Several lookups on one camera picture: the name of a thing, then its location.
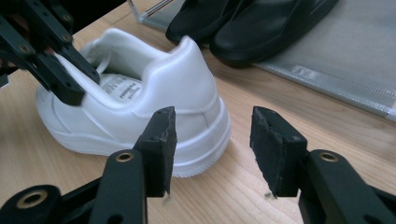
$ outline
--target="black shoe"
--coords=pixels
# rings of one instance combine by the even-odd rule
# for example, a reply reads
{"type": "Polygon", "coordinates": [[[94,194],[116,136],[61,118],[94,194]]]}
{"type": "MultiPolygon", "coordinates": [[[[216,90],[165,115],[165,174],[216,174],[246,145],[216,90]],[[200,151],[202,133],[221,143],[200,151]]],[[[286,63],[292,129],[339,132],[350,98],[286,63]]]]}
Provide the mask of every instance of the black shoe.
{"type": "Polygon", "coordinates": [[[262,61],[305,34],[338,0],[242,0],[210,50],[230,66],[262,61]]]}
{"type": "Polygon", "coordinates": [[[188,35],[198,45],[210,42],[233,15],[240,0],[186,0],[166,29],[166,38],[178,43],[188,35]]]}

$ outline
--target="wooden table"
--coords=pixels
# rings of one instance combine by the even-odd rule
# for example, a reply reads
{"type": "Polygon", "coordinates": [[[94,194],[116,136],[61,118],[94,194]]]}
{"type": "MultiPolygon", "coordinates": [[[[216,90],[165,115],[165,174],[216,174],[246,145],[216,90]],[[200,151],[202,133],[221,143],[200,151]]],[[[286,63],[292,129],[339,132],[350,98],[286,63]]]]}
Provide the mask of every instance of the wooden table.
{"type": "MultiPolygon", "coordinates": [[[[136,1],[141,7],[153,0],[136,1]]],[[[153,47],[174,47],[162,31],[136,21],[127,4],[75,35],[75,46],[116,27],[153,47]]],[[[302,223],[297,198],[268,198],[270,192],[252,150],[252,107],[281,114],[308,139],[308,149],[346,157],[370,185],[396,194],[396,124],[255,67],[235,69],[202,49],[232,120],[231,141],[219,161],[191,178],[173,178],[171,196],[148,199],[149,223],[302,223]]],[[[62,194],[102,175],[106,157],[61,147],[35,109],[37,81],[17,71],[0,90],[0,204],[34,185],[51,184],[62,194]]]]}

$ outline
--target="sneaker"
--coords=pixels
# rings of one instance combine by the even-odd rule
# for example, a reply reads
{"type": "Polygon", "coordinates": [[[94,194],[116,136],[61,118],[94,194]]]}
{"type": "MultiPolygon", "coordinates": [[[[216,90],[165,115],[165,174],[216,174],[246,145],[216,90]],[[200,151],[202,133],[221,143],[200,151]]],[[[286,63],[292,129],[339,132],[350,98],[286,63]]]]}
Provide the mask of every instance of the sneaker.
{"type": "Polygon", "coordinates": [[[64,147],[108,156],[132,148],[158,109],[174,106],[177,148],[173,176],[198,175],[227,147],[230,119],[201,51],[189,37],[163,52],[118,29],[108,29],[80,52],[100,74],[99,85],[56,55],[85,90],[81,105],[62,103],[39,86],[36,106],[64,147]]]}

